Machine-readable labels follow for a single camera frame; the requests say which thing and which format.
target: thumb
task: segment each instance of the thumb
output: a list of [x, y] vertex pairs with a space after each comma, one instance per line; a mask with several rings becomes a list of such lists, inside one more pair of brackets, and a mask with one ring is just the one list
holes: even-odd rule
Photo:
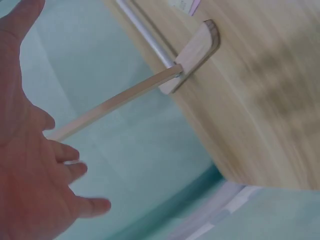
[[8, 15], [0, 18], [0, 33], [9, 34], [21, 43], [44, 6], [45, 0], [21, 0]]

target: light wood grain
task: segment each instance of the light wood grain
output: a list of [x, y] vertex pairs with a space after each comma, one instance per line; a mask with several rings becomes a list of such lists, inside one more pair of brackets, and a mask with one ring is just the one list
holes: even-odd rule
[[216, 51], [220, 44], [219, 31], [209, 19], [204, 21], [175, 59], [183, 67], [183, 75], [159, 86], [164, 94], [174, 93], [178, 87]]
[[[114, 1], [105, 2], [162, 70]], [[320, 1], [202, 0], [194, 17], [167, 0], [131, 5], [172, 59], [202, 21], [217, 24], [219, 50], [172, 97], [228, 180], [320, 190]]]
[[118, 95], [106, 100], [99, 106], [88, 111], [84, 115], [70, 122], [66, 126], [60, 128], [52, 135], [48, 137], [50, 140], [62, 141], [67, 137], [75, 134], [91, 123], [102, 118], [106, 114], [114, 111], [115, 109], [121, 107], [122, 105], [132, 101], [133, 99], [145, 94], [158, 87], [159, 85], [165, 83], [166, 81], [171, 80], [177, 74], [180, 74], [183, 71], [181, 64], [177, 64], [169, 69], [166, 69], [140, 83], [137, 85], [119, 93]]

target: wooden handle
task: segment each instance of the wooden handle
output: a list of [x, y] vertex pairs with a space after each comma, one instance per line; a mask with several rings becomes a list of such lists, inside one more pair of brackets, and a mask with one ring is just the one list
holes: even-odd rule
[[63, 141], [108, 113], [111, 113], [113, 110], [173, 79], [182, 72], [183, 68], [180, 64], [168, 68], [96, 106], [76, 120], [54, 132], [48, 139]]

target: metal rod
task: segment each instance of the metal rod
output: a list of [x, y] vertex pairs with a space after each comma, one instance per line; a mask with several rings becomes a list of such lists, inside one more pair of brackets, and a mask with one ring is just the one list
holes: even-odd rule
[[160, 58], [166, 68], [171, 68], [175, 65], [174, 61], [164, 50], [164, 48], [157, 42], [157, 40], [152, 36], [151, 32], [147, 29], [144, 23], [138, 18], [131, 7], [128, 5], [127, 0], [116, 0], [117, 4], [127, 15], [127, 17], [132, 21], [138, 31], [143, 35], [145, 40], [149, 43], [151, 48], [154, 50], [156, 55]]

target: wooden panel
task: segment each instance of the wooden panel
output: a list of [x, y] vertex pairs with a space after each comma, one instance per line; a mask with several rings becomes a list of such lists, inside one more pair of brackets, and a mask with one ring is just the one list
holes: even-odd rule
[[[162, 70], [115, 2], [105, 2]], [[202, 0], [194, 17], [167, 0], [132, 5], [174, 56], [202, 21], [217, 24], [220, 49], [172, 97], [228, 180], [320, 190], [320, 2]]]

